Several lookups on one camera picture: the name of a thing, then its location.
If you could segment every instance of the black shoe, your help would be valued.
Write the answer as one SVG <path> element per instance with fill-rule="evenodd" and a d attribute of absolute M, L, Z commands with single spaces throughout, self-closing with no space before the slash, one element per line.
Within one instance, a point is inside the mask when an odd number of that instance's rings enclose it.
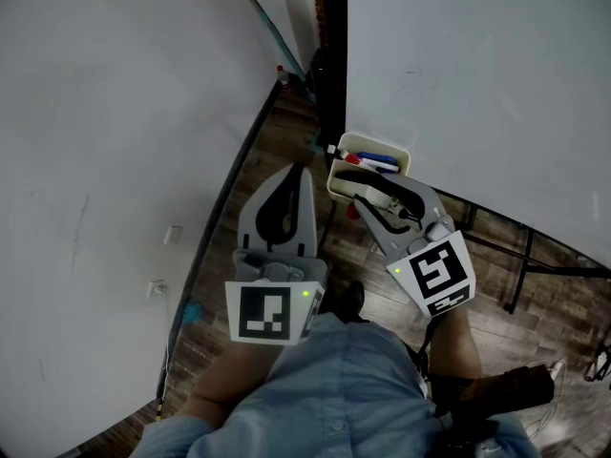
<path fill-rule="evenodd" d="M 358 316 L 365 304 L 365 287 L 358 280 L 353 281 L 342 299 L 342 308 L 351 316 Z"/>

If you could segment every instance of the plastic bottle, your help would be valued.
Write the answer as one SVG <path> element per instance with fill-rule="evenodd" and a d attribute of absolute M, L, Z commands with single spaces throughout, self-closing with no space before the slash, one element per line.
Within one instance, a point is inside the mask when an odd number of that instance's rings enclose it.
<path fill-rule="evenodd" d="M 278 70 L 278 81 L 280 81 L 284 88 L 288 87 L 288 73 L 280 65 L 276 68 L 276 70 Z"/>

